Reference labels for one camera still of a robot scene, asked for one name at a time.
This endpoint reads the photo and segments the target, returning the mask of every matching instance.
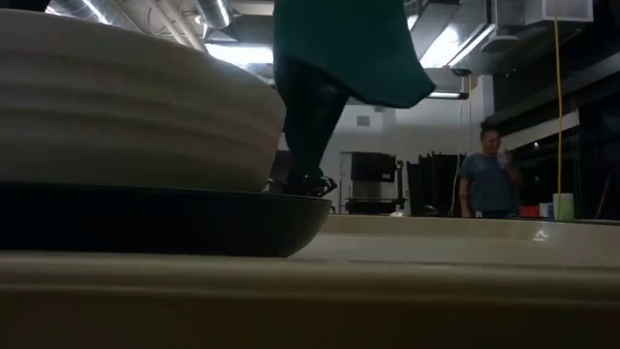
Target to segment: leg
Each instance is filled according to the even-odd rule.
[[[288,182],[293,194],[313,195],[307,189],[326,186],[319,166],[349,96],[322,71],[289,57],[276,56],[275,79],[287,106],[285,136],[294,162]]]

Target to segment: beige surface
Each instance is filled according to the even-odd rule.
[[[0,347],[616,346],[615,227],[486,223],[332,216],[289,260],[0,253]]]
[[[620,267],[620,227],[525,220],[330,215],[298,259]]]
[[[259,191],[277,93],[192,48],[0,10],[0,180]]]
[[[616,270],[0,255],[2,348],[593,348],[619,300]]]

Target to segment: woman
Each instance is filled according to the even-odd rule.
[[[514,214],[513,187],[523,185],[521,173],[508,154],[498,152],[502,138],[483,122],[481,152],[470,155],[459,170],[458,196],[463,217],[506,218]]]
[[[286,192],[323,196],[319,168],[350,97],[410,108],[435,85],[418,62],[402,0],[275,0],[274,69],[294,168]]]

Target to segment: blue shirt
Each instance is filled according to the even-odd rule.
[[[511,178],[496,156],[472,154],[465,159],[458,175],[470,182],[471,210],[513,210]]]

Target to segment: fluorescent light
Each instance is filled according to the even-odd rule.
[[[458,92],[433,92],[428,95],[429,98],[458,99],[461,96]]]
[[[443,68],[458,53],[458,33],[449,25],[428,48],[420,64],[424,68]]]
[[[86,5],[88,7],[88,9],[90,9],[90,11],[92,11],[93,14],[95,14],[95,16],[97,16],[97,19],[103,23],[103,24],[109,24],[108,20],[104,17],[104,14],[101,13],[101,11],[99,11],[99,9],[97,9],[91,2],[90,0],[81,0],[84,5]]]
[[[468,46],[466,46],[454,59],[452,59],[448,65],[451,67],[455,66],[460,62],[463,58],[465,58],[468,54],[470,54],[474,48],[481,44],[482,40],[484,40],[489,34],[491,34],[495,30],[495,24],[490,24],[484,31],[478,35],[478,37]]]
[[[46,8],[46,14],[50,14],[50,15],[57,15],[57,16],[61,16],[56,10],[54,10],[54,8],[52,8],[51,6],[47,6]]]
[[[252,63],[273,63],[273,52],[268,47],[214,44],[206,44],[205,46],[213,57],[237,66]]]
[[[407,27],[409,28],[409,31],[414,29],[414,25],[416,25],[418,18],[419,18],[418,15],[411,15],[407,17]]]
[[[228,2],[225,4],[224,0],[215,0],[215,3],[217,4],[217,9],[220,10],[220,14],[222,16],[222,19],[225,21],[226,25],[228,26],[229,24],[231,24],[232,22],[232,14],[230,13],[230,10],[227,6]]]

